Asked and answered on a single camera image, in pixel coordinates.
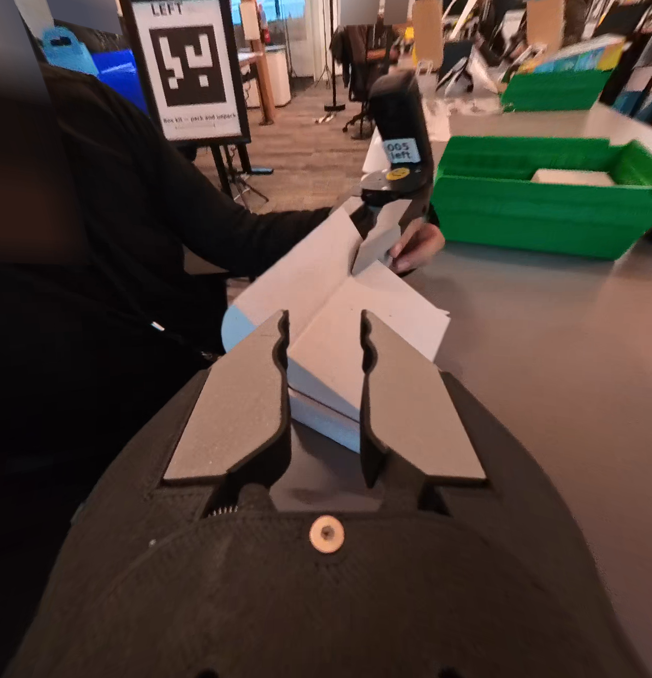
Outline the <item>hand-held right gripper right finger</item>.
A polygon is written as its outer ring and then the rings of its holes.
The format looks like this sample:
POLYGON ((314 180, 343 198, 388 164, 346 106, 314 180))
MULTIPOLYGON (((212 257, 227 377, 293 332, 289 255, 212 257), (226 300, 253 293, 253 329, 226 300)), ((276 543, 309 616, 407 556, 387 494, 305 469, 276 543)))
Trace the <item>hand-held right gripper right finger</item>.
POLYGON ((487 476, 438 367, 370 310, 361 312, 359 455, 372 488, 405 462, 422 479, 479 486, 487 476))

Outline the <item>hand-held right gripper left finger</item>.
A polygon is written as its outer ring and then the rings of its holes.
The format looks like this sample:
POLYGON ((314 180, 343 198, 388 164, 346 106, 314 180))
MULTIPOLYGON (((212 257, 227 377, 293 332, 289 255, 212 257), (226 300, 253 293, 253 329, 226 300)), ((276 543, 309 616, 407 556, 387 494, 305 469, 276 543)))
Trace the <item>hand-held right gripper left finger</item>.
POLYGON ((291 462, 289 312, 278 310, 217 360, 164 472, 167 485, 274 485, 291 462))

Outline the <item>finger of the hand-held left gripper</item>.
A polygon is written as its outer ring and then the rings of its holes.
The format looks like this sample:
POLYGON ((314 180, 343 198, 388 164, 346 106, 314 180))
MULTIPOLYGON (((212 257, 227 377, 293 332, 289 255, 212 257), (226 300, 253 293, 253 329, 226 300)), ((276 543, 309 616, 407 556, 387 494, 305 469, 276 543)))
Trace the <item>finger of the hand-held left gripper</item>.
POLYGON ((387 173, 387 170, 378 170, 364 174, 352 190, 352 195, 355 197, 389 197, 390 186, 387 173))
POLYGON ((378 262, 391 266, 390 250, 401 238, 400 221, 411 205, 411 199, 397 199, 381 208, 373 209, 373 228, 359 246, 351 274, 357 276, 378 262))

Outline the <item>green plastic bin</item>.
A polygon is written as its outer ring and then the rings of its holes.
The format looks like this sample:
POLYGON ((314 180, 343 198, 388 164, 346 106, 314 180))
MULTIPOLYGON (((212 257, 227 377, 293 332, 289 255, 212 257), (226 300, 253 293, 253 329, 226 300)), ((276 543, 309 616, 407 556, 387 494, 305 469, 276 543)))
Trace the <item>green plastic bin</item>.
POLYGON ((452 136, 431 205, 449 242, 615 261, 652 228, 652 154, 638 140, 452 136), (616 185, 532 182, 539 168, 607 172, 616 185))
POLYGON ((610 71, 515 74, 500 95, 506 113, 587 111, 610 79, 610 71))

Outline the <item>person's left forearm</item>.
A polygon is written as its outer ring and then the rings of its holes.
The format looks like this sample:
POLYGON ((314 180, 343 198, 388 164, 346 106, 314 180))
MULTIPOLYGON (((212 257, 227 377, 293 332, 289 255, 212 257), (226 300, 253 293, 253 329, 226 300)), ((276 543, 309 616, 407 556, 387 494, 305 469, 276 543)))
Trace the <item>person's left forearm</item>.
POLYGON ((276 264, 324 222, 332 208, 253 214, 236 207, 187 242, 184 269, 191 275, 255 278, 276 264))

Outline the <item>colourful printed box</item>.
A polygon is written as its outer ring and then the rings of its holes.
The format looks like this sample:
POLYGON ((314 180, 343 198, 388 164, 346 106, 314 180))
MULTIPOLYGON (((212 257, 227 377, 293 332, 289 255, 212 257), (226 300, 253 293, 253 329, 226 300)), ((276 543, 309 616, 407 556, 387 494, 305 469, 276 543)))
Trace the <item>colourful printed box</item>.
POLYGON ((601 35, 564 47, 554 54, 529 59, 516 73, 612 71, 620 61, 626 42, 626 37, 620 35, 601 35))

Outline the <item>person's left hand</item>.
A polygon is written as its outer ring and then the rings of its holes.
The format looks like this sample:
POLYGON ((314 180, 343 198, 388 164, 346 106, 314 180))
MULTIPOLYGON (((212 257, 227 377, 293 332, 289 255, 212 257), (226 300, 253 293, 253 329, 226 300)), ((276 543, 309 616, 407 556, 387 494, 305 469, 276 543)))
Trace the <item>person's left hand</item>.
POLYGON ((415 218, 390 248, 389 268, 397 275, 406 275, 428 264, 444 246, 445 238, 438 226, 415 218))

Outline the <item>black office chair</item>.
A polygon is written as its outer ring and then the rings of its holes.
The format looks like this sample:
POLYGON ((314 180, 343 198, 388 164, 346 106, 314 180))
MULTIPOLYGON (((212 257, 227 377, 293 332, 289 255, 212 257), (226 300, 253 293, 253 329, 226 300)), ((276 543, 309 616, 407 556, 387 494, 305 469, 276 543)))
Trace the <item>black office chair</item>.
POLYGON ((331 38, 331 55, 342 69, 342 81, 348 102, 360 105, 360 111, 344 124, 342 131, 352 130, 352 138, 371 137, 374 123, 369 95, 374 83, 398 62, 397 31, 381 21, 376 24, 339 26, 331 38))

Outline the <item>black floor lamp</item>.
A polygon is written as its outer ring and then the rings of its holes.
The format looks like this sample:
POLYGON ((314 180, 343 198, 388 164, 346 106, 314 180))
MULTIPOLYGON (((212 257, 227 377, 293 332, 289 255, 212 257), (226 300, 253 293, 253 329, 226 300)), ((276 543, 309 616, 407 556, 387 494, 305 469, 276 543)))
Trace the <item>black floor lamp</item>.
POLYGON ((324 46, 325 46, 325 53, 326 53, 326 72, 328 76, 328 80, 330 82, 330 91, 331 91, 331 99, 330 101, 325 104, 324 106, 324 112, 326 114, 330 115, 331 117, 335 117, 337 114, 341 113, 345 109, 345 104, 341 104, 338 102, 338 86, 337 86, 337 74, 336 74, 336 59, 332 54, 331 51, 331 42, 333 39, 333 35, 336 30, 336 18, 335 18, 335 2, 334 1, 322 1, 322 9, 323 9, 323 15, 324 15, 324 29, 327 30, 325 33, 325 38, 324 38, 324 46))

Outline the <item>white cabinet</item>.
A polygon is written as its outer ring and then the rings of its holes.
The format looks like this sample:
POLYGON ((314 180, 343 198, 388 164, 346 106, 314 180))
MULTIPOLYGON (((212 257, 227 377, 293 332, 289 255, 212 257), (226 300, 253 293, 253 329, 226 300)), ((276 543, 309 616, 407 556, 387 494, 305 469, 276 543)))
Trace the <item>white cabinet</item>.
POLYGON ((284 107, 292 99, 287 47, 268 46, 265 55, 274 106, 284 107))

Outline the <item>person's dark clothed body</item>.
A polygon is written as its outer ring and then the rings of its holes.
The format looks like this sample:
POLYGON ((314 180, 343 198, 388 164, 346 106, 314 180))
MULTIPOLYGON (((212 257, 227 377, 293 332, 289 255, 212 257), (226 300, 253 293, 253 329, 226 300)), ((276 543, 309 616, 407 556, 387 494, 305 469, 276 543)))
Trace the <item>person's dark clothed body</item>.
POLYGON ((224 351, 226 284, 184 252, 244 208, 97 78, 40 70, 86 253, 0 256, 0 677, 97 480, 224 351))

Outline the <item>marker sign board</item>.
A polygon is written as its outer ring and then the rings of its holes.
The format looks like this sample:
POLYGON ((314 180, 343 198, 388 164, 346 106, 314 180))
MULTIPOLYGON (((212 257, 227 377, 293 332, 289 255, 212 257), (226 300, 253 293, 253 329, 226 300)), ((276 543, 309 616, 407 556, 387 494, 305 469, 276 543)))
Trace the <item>marker sign board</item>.
POLYGON ((152 121, 170 142, 251 141, 229 1, 120 1, 152 121))

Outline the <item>blue plastic bin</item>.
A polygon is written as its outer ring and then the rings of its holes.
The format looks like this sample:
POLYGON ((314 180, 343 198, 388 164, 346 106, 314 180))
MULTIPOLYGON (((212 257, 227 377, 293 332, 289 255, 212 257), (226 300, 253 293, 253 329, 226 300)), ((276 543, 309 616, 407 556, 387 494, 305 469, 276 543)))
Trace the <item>blue plastic bin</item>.
POLYGON ((97 78, 149 115, 135 57, 131 49, 92 54, 97 78))

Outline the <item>light blue bag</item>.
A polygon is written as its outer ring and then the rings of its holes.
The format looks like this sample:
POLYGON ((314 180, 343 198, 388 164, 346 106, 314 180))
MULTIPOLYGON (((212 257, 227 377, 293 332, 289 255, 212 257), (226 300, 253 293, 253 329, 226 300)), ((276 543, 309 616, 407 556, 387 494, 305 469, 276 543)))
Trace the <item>light blue bag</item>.
POLYGON ((42 34, 42 51, 50 65, 97 77, 97 68, 91 52, 66 27, 53 26, 42 34))

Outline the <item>brown round post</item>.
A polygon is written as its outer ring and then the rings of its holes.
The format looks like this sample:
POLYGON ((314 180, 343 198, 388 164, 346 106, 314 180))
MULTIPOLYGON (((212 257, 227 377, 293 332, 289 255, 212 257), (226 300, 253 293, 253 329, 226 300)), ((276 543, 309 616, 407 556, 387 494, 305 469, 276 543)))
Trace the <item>brown round post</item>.
POLYGON ((257 70, 257 88, 262 109, 262 125, 275 123, 276 107, 271 86, 271 77, 263 39, 260 7, 257 1, 240 1, 240 16, 246 42, 255 55, 254 65, 257 70))

